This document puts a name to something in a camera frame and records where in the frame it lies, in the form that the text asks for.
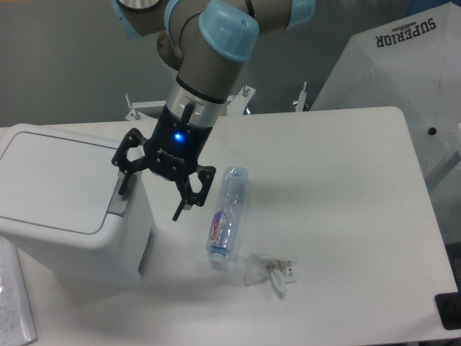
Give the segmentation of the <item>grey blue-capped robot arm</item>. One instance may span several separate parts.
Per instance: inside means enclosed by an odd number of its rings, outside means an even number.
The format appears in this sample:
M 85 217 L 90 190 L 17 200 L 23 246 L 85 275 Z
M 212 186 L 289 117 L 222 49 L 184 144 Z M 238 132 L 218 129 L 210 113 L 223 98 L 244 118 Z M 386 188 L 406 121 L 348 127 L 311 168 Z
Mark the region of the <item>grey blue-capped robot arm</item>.
M 129 130 L 112 163 L 119 192 L 143 170 L 176 184 L 179 209 L 205 203 L 216 170 L 199 156 L 255 42 L 265 32 L 307 22 L 314 1 L 114 1 L 124 31 L 144 37 L 165 31 L 183 55 L 151 137 Z

